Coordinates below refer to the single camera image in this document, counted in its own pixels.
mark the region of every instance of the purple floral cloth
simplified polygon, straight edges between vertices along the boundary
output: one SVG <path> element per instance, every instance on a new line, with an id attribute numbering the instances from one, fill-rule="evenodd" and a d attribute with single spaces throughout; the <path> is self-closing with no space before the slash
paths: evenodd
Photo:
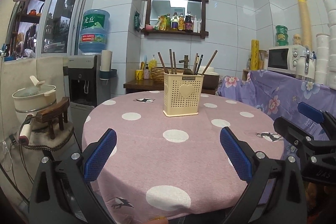
<path id="1" fill-rule="evenodd" d="M 328 140 L 328 137 L 319 124 L 298 112 L 298 103 L 305 102 L 336 116 L 336 90 L 268 70 L 251 71 L 247 81 L 227 76 L 218 94 L 258 108 L 273 120 L 283 116 L 315 140 Z M 297 158 L 296 148 L 286 140 L 284 145 L 283 158 L 289 155 Z"/>

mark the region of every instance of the faucet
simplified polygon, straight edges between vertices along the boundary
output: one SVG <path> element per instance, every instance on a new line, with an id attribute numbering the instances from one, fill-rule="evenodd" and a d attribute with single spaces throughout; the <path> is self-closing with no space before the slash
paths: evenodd
<path id="1" fill-rule="evenodd" d="M 184 63 L 183 68 L 185 68 L 185 69 L 188 68 L 188 62 L 189 62 L 189 60 L 188 60 L 188 56 L 187 55 L 184 56 L 184 59 L 179 60 L 179 63 Z"/>

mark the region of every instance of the wooden mirror frame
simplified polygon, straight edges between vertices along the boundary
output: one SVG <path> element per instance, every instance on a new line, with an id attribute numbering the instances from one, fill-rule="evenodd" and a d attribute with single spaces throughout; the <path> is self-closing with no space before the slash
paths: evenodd
<path id="1" fill-rule="evenodd" d="M 194 32 L 182 32 L 182 31 L 160 31 L 160 30 L 151 30 L 146 31 L 145 28 L 142 29 L 144 35 L 149 35 L 150 33 L 169 33 L 169 34 L 186 34 L 186 35 L 197 35 L 201 38 L 205 38 L 209 35 L 209 32 L 205 30 L 205 4 L 209 2 L 209 0 L 189 0 L 196 1 L 201 3 L 201 30 L 199 33 Z M 147 8 L 146 8 L 146 18 L 145 18 L 145 26 L 150 24 L 151 20 L 151 11 L 152 11 L 152 0 L 147 0 Z"/>

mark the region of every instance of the polka dot tablecloth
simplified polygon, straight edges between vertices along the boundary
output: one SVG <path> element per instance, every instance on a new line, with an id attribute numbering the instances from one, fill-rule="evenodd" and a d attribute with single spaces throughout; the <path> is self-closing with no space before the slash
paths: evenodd
<path id="1" fill-rule="evenodd" d="M 108 128 L 117 133 L 117 145 L 94 185 L 121 224 L 233 206 L 246 182 L 220 144 L 225 126 L 254 151 L 273 159 L 283 153 L 272 119 L 256 108 L 202 94 L 198 115 L 166 117 L 163 95 L 151 91 L 110 99 L 84 125 L 83 148 Z"/>

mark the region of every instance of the microwave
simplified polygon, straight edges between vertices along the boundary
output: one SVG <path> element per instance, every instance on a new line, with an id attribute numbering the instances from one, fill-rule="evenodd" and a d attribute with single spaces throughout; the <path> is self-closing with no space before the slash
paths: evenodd
<path id="1" fill-rule="evenodd" d="M 305 47 L 301 45 L 287 45 L 270 48 L 268 50 L 267 70 L 295 75 L 298 60 L 300 56 L 304 56 L 305 51 Z"/>

